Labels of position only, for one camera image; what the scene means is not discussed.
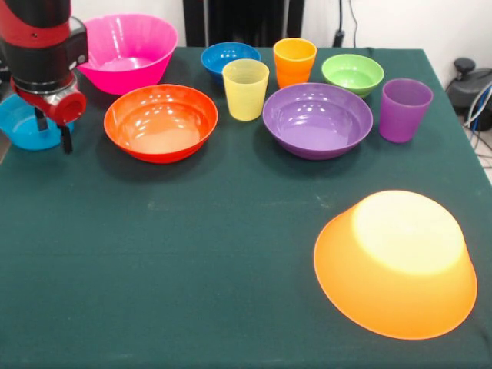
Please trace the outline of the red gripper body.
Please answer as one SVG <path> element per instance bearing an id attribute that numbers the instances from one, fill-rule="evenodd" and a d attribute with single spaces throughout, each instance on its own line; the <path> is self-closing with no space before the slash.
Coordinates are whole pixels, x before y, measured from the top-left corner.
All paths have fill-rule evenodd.
<path id="1" fill-rule="evenodd" d="M 67 125 L 79 119 L 86 109 L 87 98 L 78 90 L 77 78 L 73 78 L 68 86 L 58 91 L 44 94 L 23 90 L 13 79 L 11 86 L 21 99 L 40 110 L 57 125 Z"/>

